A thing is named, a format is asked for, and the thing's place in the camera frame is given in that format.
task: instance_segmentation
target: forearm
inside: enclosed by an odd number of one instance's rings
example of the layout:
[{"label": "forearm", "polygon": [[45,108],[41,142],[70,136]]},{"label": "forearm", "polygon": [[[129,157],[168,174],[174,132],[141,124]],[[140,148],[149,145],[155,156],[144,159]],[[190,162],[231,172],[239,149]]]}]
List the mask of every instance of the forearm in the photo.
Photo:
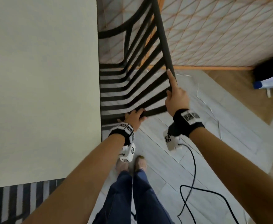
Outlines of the forearm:
[{"label": "forearm", "polygon": [[87,223],[124,142],[113,134],[100,143],[24,223]]},{"label": "forearm", "polygon": [[190,139],[207,163],[257,223],[273,223],[273,180],[205,128]]}]

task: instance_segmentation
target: hand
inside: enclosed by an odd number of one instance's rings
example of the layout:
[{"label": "hand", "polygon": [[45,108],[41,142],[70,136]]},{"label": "hand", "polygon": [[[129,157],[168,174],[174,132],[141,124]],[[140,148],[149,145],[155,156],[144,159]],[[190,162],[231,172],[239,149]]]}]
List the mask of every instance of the hand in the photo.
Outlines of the hand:
[{"label": "hand", "polygon": [[138,112],[133,110],[130,114],[125,113],[124,122],[129,123],[133,127],[134,132],[136,132],[138,130],[139,126],[141,125],[141,123],[147,119],[147,117],[140,118],[141,114],[144,111],[145,111],[145,109],[141,108],[140,110],[138,110]]},{"label": "hand", "polygon": [[189,97],[185,90],[178,87],[177,81],[169,69],[167,70],[167,74],[172,86],[172,92],[167,90],[168,96],[165,100],[165,106],[168,113],[173,117],[179,109],[189,109]]}]

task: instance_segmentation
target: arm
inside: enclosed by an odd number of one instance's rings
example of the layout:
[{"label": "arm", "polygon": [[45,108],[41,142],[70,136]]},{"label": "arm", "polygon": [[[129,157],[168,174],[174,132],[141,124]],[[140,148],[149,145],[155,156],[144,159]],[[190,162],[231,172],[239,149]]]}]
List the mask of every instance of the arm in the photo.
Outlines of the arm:
[{"label": "arm", "polygon": [[[132,125],[134,131],[146,119],[140,118],[143,111],[125,114],[125,122]],[[87,223],[124,143],[125,138],[120,134],[113,134],[101,142],[23,224]]]},{"label": "arm", "polygon": [[[178,87],[168,71],[172,92],[165,101],[173,117],[179,109],[189,109],[187,93]],[[226,145],[203,127],[189,135],[222,183],[257,223],[273,223],[273,180],[256,165]]]}]

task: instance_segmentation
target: black metal chair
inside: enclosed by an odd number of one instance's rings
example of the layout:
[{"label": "black metal chair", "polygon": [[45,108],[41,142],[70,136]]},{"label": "black metal chair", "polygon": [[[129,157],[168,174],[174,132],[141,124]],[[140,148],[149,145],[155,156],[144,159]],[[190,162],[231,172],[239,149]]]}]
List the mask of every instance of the black metal chair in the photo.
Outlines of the black metal chair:
[{"label": "black metal chair", "polygon": [[[135,36],[133,41],[130,44],[131,32],[133,25],[143,16],[145,18]],[[147,38],[150,36],[154,28],[157,28],[154,35],[150,38],[149,42],[146,44]],[[100,88],[100,93],[112,93],[112,92],[120,92],[126,91],[130,86],[135,82],[135,80],[142,74],[146,68],[156,59],[157,56],[162,52],[162,57],[157,61],[157,63],[146,73],[146,75],[131,89],[131,91],[122,96],[105,96],[100,97],[100,101],[119,101],[128,99],[137,91],[150,77],[152,77],[158,70],[161,69],[165,65],[166,69],[170,69],[174,74],[174,68],[170,56],[170,51],[168,48],[168,43],[166,39],[166,35],[164,32],[163,22],[161,19],[161,14],[159,10],[159,5],[157,0],[144,0],[139,9],[135,12],[135,14],[124,22],[122,25],[107,31],[98,32],[98,39],[104,39],[108,37],[116,36],[120,33],[125,34],[124,40],[124,58],[123,61],[117,64],[103,64],[99,63],[99,75],[100,76],[115,76],[115,75],[123,75],[122,78],[119,79],[100,79],[100,85],[103,84],[118,84],[123,82],[128,82],[123,87],[112,87],[112,88]],[[159,39],[160,44],[156,46],[156,48],[152,51],[149,57],[144,61],[144,63],[140,66],[142,59],[149,53],[153,44]],[[136,68],[139,67],[135,75],[130,79],[130,76]],[[102,71],[103,69],[114,69],[121,68],[121,70],[117,71]],[[145,95],[155,90],[161,83],[168,80],[166,75],[166,71],[153,83],[151,83],[148,87],[146,87],[140,94],[138,94],[132,101],[128,102],[124,105],[109,105],[102,106],[101,111],[107,110],[119,110],[119,109],[127,109],[132,107],[135,103],[137,103],[140,99],[142,99]],[[162,90],[155,96],[151,97],[149,100],[145,101],[141,105],[139,105],[136,110],[140,108],[147,108],[148,106],[160,101],[161,99],[167,96],[166,90]],[[160,113],[166,112],[165,105],[161,107],[154,108],[152,110],[144,112],[144,116],[153,116]],[[101,115],[101,125],[102,130],[109,129],[111,124],[117,123],[117,119],[124,119],[124,113],[111,114],[111,115]]]}]

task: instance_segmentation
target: foot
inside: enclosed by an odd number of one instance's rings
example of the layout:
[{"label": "foot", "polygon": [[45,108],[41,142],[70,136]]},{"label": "foot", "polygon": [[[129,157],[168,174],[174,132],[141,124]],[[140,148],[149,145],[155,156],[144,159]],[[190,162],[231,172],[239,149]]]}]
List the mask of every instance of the foot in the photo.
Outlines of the foot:
[{"label": "foot", "polygon": [[135,160],[134,171],[137,172],[139,169],[142,169],[144,172],[147,171],[147,161],[143,156],[138,156]]},{"label": "foot", "polygon": [[118,175],[124,170],[129,171],[128,162],[122,162],[120,159],[118,159],[116,163],[116,171]]}]

